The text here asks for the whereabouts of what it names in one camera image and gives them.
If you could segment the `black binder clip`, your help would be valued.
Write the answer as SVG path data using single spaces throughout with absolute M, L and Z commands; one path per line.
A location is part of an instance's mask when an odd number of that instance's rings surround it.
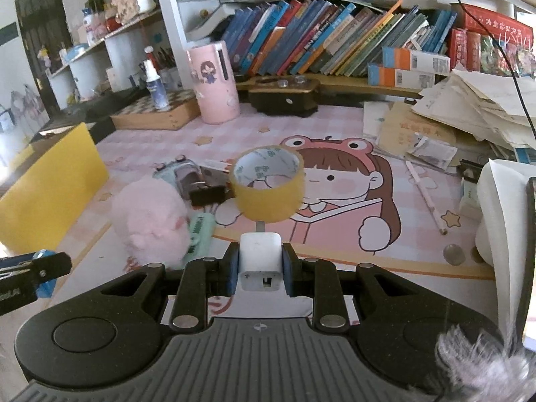
M 206 185 L 195 187 L 188 193 L 193 207 L 205 207 L 225 201 L 227 188 L 225 185 Z

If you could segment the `pink pen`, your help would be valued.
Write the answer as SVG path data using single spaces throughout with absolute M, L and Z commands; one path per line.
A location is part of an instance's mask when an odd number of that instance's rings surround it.
M 447 234 L 447 229 L 445 227 L 445 223 L 443 219 L 440 217 L 440 213 L 437 210 L 435 203 L 433 202 L 432 198 L 430 197 L 430 193 L 428 192 L 427 188 L 423 185 L 421 178 L 417 174 L 417 171 L 415 170 L 414 166 L 410 161 L 406 161 L 406 168 L 411 174 L 411 177 L 418 187 L 419 191 L 421 192 L 421 196 L 424 199 L 426 206 L 430 212 L 430 215 L 433 217 L 433 220 L 438 228 L 438 231 L 441 235 Z

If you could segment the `yellow cardboard box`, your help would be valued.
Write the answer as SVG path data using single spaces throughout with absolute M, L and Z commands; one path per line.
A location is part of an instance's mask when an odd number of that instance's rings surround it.
M 55 249 L 109 177 L 85 124 L 33 148 L 1 183 L 1 244 L 16 254 Z

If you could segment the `silver coin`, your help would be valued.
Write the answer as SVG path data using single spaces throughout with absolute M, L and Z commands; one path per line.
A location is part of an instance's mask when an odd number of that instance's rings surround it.
M 449 244 L 443 249 L 443 258 L 452 266 L 460 266 L 465 263 L 464 250 L 457 244 Z

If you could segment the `pink cylindrical container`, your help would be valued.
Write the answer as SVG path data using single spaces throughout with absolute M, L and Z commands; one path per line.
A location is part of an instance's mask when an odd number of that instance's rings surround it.
M 235 76 L 224 41 L 186 51 L 202 120 L 223 124 L 240 115 Z

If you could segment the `pink plush toy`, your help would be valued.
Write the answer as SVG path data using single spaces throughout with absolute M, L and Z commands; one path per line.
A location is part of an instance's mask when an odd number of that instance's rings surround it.
M 191 244 L 188 210 L 177 190 L 152 177 L 129 183 L 112 198 L 110 220 L 129 254 L 140 264 L 176 269 Z

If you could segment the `white power adapter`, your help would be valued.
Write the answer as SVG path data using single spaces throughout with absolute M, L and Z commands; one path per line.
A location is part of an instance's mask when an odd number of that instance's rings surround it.
M 239 280 L 244 291 L 271 292 L 282 284 L 282 238 L 275 232 L 244 233 L 239 243 Z

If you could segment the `row of leaning books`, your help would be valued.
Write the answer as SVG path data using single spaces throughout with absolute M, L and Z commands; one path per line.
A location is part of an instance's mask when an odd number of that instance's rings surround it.
M 403 11 L 347 0 L 280 0 L 236 8 L 219 38 L 235 74 L 367 77 L 383 84 L 390 69 L 448 74 L 446 42 L 457 16 L 417 5 Z

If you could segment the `pink cartoon desk mat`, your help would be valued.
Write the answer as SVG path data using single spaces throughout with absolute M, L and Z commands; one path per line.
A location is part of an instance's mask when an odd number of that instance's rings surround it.
M 460 179 L 412 162 L 445 223 L 447 234 L 441 235 L 405 161 L 381 154 L 365 139 L 361 109 L 338 106 L 303 119 L 271 118 L 244 105 L 238 118 L 221 125 L 194 120 L 178 131 L 110 134 L 97 146 L 108 182 L 62 242 L 74 271 L 58 283 L 53 300 L 137 268 L 108 217 L 112 198 L 126 183 L 181 154 L 198 163 L 233 161 L 265 145 L 295 148 L 304 158 L 304 203 L 295 216 L 273 225 L 301 256 L 332 260 L 343 269 L 370 261 L 496 318 L 492 270 L 475 250 L 477 222 L 459 211 Z M 445 261 L 449 244 L 462 247 L 465 263 Z

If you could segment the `white spray bottle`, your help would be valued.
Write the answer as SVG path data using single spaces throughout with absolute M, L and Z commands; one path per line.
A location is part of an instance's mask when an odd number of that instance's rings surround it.
M 160 74 L 156 71 L 151 60 L 145 60 L 143 66 L 146 76 L 146 86 L 152 97 L 154 107 L 158 111 L 167 110 L 169 108 L 169 101 Z

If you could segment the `black wooden box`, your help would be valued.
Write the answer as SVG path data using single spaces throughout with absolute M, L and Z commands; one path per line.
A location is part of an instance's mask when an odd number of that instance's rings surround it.
M 320 82 L 305 75 L 262 77 L 248 91 L 257 112 L 306 118 L 318 110 Z

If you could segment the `wooden chess board box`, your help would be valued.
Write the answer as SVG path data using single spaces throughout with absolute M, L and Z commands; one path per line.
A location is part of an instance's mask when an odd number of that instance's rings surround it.
M 175 131 L 200 115 L 200 109 L 192 90 L 170 92 L 169 106 L 157 110 L 150 96 L 145 96 L 111 116 L 118 130 Z

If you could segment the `orange white box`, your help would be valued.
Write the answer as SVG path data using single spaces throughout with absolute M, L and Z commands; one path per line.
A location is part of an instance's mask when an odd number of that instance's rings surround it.
M 422 90 L 435 84 L 434 74 L 386 68 L 378 64 L 368 64 L 367 73 L 368 84 L 373 86 Z

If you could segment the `stack of papers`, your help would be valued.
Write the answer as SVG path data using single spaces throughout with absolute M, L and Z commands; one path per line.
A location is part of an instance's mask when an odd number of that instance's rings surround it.
M 410 105 L 413 113 L 535 163 L 535 81 L 458 68 Z

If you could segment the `yellow tape roll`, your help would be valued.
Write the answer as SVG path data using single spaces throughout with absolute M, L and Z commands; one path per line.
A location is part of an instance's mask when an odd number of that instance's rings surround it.
M 275 223 L 292 217 L 304 201 L 304 159 L 269 145 L 235 159 L 229 175 L 238 210 L 247 219 Z

